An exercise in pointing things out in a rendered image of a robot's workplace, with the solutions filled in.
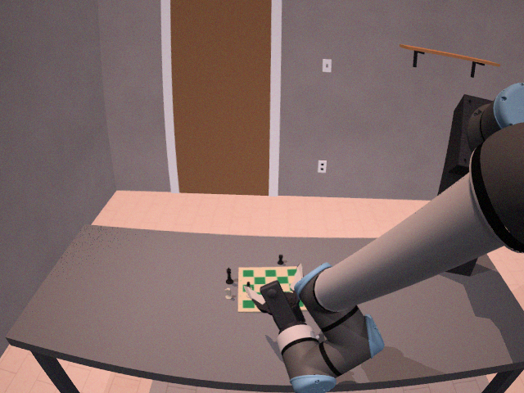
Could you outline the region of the green and cream chessboard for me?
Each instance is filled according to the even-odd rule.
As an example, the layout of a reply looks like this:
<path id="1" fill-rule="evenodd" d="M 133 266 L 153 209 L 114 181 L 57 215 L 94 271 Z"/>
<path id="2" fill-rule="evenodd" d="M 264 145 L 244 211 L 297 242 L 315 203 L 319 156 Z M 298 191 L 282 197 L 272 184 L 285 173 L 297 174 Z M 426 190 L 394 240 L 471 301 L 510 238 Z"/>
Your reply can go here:
<path id="1" fill-rule="evenodd" d="M 262 313 L 256 308 L 252 299 L 246 296 L 244 286 L 247 286 L 247 282 L 251 283 L 250 287 L 259 295 L 261 295 L 260 287 L 268 284 L 271 280 L 278 280 L 283 291 L 292 292 L 290 285 L 295 279 L 296 267 L 239 268 L 238 313 Z"/>

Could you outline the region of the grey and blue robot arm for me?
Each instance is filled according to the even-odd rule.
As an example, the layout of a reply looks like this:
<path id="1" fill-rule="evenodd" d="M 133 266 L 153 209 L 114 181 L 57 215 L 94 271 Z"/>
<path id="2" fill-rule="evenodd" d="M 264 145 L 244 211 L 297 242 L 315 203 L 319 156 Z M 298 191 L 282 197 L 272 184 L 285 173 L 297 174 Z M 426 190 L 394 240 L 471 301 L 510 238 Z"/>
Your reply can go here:
<path id="1" fill-rule="evenodd" d="M 336 377 L 383 350 L 372 316 L 357 305 L 502 246 L 524 253 L 524 83 L 477 108 L 467 140 L 468 174 L 353 255 L 321 264 L 295 284 L 327 338 L 319 343 L 308 325 L 278 335 L 295 393 L 326 393 Z"/>

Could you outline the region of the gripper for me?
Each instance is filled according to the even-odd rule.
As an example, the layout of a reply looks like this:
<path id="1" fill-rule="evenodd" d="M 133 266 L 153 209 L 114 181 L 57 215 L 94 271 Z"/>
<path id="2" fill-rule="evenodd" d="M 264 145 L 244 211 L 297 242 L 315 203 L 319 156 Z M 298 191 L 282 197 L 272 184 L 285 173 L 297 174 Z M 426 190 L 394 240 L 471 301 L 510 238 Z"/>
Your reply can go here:
<path id="1" fill-rule="evenodd" d="M 286 297 L 287 297 L 287 299 L 288 299 L 288 301 L 289 301 L 289 303 L 290 303 L 290 305 L 292 307 L 292 310 L 293 310 L 294 314 L 297 317 L 297 321 L 300 321 L 300 322 L 289 323 L 289 324 L 285 325 L 282 328 L 278 327 L 278 329 L 280 330 L 279 334 L 282 331 L 284 331 L 285 329 L 293 327 L 295 325 L 307 325 L 305 323 L 304 315 L 302 314 L 302 311 L 300 310 L 300 306 L 298 306 L 298 304 L 300 304 L 300 300 L 298 300 L 297 294 L 296 294 L 296 292 L 294 290 L 295 284 L 304 277 L 302 265 L 299 264 L 296 267 L 296 269 L 297 269 L 297 271 L 296 271 L 296 274 L 295 274 L 295 280 L 290 285 L 291 291 L 293 293 L 292 292 L 285 292 L 285 295 L 286 295 Z M 269 307 L 267 306 L 267 304 L 266 304 L 266 302 L 265 302 L 265 300 L 264 300 L 262 295 L 257 294 L 255 291 L 251 290 L 251 288 L 248 287 L 248 286 L 244 286 L 244 288 L 245 288 L 245 291 L 248 294 L 248 296 L 252 299 L 252 301 L 255 303 L 256 307 L 259 308 L 259 310 L 261 312 L 268 313 L 268 314 L 272 315 L 270 313 Z"/>

